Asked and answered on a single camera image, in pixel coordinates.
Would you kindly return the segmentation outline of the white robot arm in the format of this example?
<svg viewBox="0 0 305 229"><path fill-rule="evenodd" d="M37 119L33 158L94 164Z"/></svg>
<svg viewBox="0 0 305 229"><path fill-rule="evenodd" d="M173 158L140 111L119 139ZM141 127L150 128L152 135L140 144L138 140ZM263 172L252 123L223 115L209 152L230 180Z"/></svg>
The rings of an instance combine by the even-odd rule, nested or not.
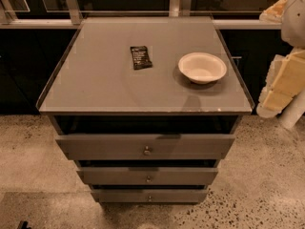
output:
<svg viewBox="0 0 305 229"><path fill-rule="evenodd" d="M272 118L305 88L305 0L278 0L259 19L280 22L281 39L293 47L286 56L274 57L259 96L257 114Z"/></svg>

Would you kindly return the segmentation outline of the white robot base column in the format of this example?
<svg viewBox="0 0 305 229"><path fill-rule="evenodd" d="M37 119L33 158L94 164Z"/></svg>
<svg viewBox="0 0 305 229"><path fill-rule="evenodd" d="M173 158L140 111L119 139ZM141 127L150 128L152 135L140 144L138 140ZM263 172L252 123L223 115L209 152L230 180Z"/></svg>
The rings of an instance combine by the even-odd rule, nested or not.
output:
<svg viewBox="0 0 305 229"><path fill-rule="evenodd" d="M300 92L293 101L285 108L279 118L280 124L285 129L292 129L296 122L305 113L305 90Z"/></svg>

